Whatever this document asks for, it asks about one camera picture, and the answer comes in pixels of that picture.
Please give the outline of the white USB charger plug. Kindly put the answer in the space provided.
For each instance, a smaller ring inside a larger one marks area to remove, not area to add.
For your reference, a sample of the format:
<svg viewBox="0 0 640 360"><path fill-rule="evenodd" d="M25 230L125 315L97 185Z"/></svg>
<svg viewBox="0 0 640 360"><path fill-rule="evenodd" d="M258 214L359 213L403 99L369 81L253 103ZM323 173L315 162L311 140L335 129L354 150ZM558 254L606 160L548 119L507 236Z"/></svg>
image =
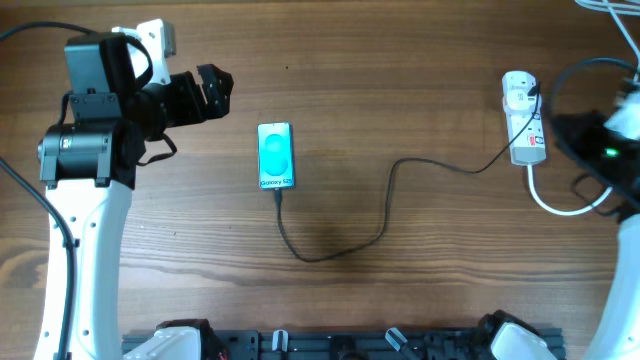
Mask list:
<svg viewBox="0 0 640 360"><path fill-rule="evenodd" d="M535 113L540 106L538 85L506 86L503 88L502 105L506 115L527 115Z"/></svg>

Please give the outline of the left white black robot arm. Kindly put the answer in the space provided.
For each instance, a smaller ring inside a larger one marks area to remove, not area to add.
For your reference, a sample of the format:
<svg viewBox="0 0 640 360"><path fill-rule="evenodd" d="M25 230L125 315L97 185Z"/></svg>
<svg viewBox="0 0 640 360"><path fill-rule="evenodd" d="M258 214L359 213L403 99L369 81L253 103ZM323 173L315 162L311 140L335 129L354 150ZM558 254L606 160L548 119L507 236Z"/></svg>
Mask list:
<svg viewBox="0 0 640 360"><path fill-rule="evenodd" d="M123 33L69 39L71 122L51 126L38 147L52 207L39 359L118 359L121 240L146 144L167 130L228 114L234 81L211 64L154 82L130 57L142 43Z"/></svg>

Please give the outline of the blue screen Galaxy smartphone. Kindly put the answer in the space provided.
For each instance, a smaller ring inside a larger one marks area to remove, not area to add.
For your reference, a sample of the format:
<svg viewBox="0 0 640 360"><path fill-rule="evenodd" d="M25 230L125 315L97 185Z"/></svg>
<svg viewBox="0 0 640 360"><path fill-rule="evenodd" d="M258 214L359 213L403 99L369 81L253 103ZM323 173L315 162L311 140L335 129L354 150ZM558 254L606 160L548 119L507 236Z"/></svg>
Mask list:
<svg viewBox="0 0 640 360"><path fill-rule="evenodd" d="M259 186L263 190L295 186L291 124L264 123L257 126Z"/></svg>

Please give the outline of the white power strip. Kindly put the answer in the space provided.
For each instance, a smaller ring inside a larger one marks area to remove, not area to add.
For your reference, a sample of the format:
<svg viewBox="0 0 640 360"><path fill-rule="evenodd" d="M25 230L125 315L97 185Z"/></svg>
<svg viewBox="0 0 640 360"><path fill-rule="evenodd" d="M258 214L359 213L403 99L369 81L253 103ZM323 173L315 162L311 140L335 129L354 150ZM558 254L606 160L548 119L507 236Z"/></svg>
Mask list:
<svg viewBox="0 0 640 360"><path fill-rule="evenodd" d="M506 86L531 87L540 84L528 72L508 71L502 77L502 90ZM541 118L541 91L539 109L533 114L506 115L511 163L517 166L536 165L546 159L546 141Z"/></svg>

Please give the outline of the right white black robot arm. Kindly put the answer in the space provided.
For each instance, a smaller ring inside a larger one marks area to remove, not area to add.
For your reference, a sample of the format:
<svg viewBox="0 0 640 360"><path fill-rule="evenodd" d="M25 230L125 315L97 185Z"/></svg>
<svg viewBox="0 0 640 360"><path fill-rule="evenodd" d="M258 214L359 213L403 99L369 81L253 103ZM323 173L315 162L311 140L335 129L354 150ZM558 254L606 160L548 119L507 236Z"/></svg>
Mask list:
<svg viewBox="0 0 640 360"><path fill-rule="evenodd" d="M611 288L584 354L586 359L639 357L639 117L599 113L554 118L558 147L620 197L617 262ZM467 345L471 359L560 359L559 329L535 329L496 311L482 318Z"/></svg>

